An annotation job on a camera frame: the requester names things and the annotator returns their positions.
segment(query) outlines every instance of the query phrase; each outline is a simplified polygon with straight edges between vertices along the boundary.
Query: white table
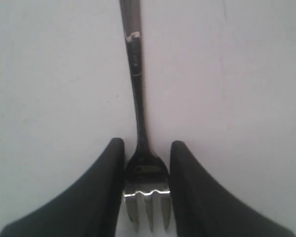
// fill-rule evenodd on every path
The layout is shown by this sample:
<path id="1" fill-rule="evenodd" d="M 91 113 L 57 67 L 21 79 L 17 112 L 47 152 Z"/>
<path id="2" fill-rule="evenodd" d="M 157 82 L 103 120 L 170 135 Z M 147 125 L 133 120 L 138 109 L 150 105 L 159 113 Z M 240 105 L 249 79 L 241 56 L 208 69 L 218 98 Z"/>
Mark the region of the white table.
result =
<path id="1" fill-rule="evenodd" d="M 168 162 L 185 141 L 296 233 L 296 0 L 142 0 L 142 18 L 153 149 Z M 118 0 L 0 0 L 0 229 L 66 189 L 112 137 L 129 158 Z M 122 207 L 116 236 L 131 232 Z"/>

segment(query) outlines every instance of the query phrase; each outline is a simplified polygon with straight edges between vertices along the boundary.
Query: fork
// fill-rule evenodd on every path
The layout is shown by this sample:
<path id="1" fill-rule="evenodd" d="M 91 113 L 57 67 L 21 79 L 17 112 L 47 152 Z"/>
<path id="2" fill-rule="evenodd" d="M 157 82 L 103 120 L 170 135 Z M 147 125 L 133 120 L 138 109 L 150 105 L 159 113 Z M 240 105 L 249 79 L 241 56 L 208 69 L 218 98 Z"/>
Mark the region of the fork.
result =
<path id="1" fill-rule="evenodd" d="M 137 232 L 138 198 L 144 199 L 149 227 L 153 231 L 153 199 L 160 197 L 163 225 L 167 230 L 172 209 L 169 173 L 164 162 L 150 149 L 145 126 L 140 0 L 120 0 L 120 8 L 137 122 L 137 147 L 126 166 L 123 199 Z"/>

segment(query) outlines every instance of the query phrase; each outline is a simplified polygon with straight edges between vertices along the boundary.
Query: stainless steel fork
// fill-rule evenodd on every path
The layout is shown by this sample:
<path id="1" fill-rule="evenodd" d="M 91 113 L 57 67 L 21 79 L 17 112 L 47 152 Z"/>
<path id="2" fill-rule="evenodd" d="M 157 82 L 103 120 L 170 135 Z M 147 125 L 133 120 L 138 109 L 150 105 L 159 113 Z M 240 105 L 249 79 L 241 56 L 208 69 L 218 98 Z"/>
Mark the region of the stainless steel fork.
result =
<path id="1" fill-rule="evenodd" d="M 133 87 L 137 148 L 126 166 L 126 182 L 123 198 L 135 231 L 139 228 L 138 197 L 145 201 L 150 230 L 153 231 L 153 196 L 161 198 L 164 228 L 168 229 L 171 216 L 169 173 L 163 161 L 153 154 L 145 126 L 143 100 L 143 66 L 140 0 L 120 0 L 126 50 Z"/>

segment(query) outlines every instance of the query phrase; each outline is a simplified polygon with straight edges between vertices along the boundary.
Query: fork tine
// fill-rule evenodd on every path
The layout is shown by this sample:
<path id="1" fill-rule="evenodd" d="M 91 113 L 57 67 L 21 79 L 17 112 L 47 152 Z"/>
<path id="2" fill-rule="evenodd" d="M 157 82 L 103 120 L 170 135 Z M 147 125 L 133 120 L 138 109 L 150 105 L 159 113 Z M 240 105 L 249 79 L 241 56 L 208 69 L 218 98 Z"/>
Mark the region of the fork tine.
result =
<path id="1" fill-rule="evenodd" d="M 171 218 L 171 196 L 170 194 L 162 194 L 161 195 L 161 210 L 163 217 L 163 226 L 164 229 L 167 230 L 170 225 Z"/>
<path id="2" fill-rule="evenodd" d="M 137 195 L 134 195 L 131 197 L 125 197 L 124 200 L 125 200 L 129 219 L 133 223 L 134 230 L 138 232 L 139 218 L 138 218 L 138 208 L 137 208 Z"/>
<path id="3" fill-rule="evenodd" d="M 146 213 L 148 217 L 150 231 L 153 232 L 153 205 L 152 205 L 152 195 L 144 196 Z"/>

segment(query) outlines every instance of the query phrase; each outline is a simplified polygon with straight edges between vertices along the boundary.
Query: white surface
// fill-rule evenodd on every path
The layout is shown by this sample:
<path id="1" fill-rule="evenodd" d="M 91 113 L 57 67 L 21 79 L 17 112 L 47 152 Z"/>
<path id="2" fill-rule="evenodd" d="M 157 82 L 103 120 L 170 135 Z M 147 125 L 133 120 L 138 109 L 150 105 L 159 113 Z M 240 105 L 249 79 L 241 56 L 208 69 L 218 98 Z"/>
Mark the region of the white surface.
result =
<path id="1" fill-rule="evenodd" d="M 296 233 L 296 0 L 142 6 L 154 150 L 169 160 L 185 141 L 228 190 Z M 118 1 L 0 0 L 0 229 L 67 188 L 112 137 L 130 157 Z M 126 220 L 122 208 L 116 236 L 131 236 Z"/>

